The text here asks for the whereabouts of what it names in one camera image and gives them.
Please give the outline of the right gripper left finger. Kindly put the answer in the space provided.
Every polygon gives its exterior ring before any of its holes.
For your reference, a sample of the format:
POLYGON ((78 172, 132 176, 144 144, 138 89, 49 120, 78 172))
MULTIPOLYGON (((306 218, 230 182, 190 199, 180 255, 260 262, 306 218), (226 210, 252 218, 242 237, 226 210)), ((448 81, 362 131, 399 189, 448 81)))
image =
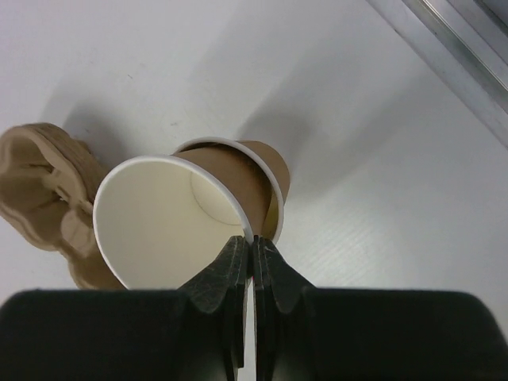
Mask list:
POLYGON ((218 352, 224 368, 244 366, 248 290, 248 242, 228 239, 217 257, 179 288, 197 314, 197 340, 218 352))

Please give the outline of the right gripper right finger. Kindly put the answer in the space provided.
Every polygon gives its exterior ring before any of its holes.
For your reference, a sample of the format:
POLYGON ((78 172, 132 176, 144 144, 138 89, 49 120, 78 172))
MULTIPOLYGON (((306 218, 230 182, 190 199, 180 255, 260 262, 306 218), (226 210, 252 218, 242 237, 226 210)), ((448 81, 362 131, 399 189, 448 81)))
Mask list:
POLYGON ((275 244, 252 244, 258 380, 309 380, 308 321, 302 292, 314 286, 291 267, 275 244))

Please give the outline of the brown paper coffee cup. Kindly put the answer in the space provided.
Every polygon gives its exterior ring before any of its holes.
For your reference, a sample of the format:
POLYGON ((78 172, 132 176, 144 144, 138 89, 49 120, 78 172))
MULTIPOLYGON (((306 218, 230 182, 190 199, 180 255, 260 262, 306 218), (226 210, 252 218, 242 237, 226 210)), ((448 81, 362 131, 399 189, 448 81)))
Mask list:
POLYGON ((175 156, 138 156, 111 170, 96 194, 93 226, 102 258, 129 290, 176 289, 230 237, 254 237, 225 182, 175 156))

